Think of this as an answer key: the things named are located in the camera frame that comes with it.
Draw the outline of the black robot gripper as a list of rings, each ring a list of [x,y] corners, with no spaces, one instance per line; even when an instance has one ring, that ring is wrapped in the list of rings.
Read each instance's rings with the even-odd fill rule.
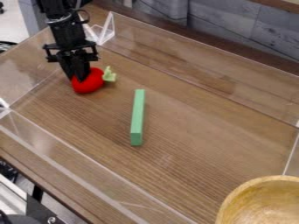
[[[80,44],[73,45],[72,47],[60,47],[56,43],[44,44],[41,49],[46,53],[46,60],[49,62],[60,63],[60,68],[69,80],[72,79],[73,74],[78,82],[82,82],[86,79],[89,75],[88,61],[98,60],[98,52],[93,41],[84,40]],[[58,59],[60,56],[74,56],[72,58],[72,63],[69,59]]]

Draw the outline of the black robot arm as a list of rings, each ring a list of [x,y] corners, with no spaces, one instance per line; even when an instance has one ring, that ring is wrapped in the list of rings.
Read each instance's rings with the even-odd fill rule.
[[[49,63],[58,63],[68,79],[82,82],[90,73],[89,62],[98,60],[96,43],[86,40],[82,25],[89,22],[80,19],[80,12],[73,0],[36,0],[45,24],[50,28],[54,42],[42,45]]]

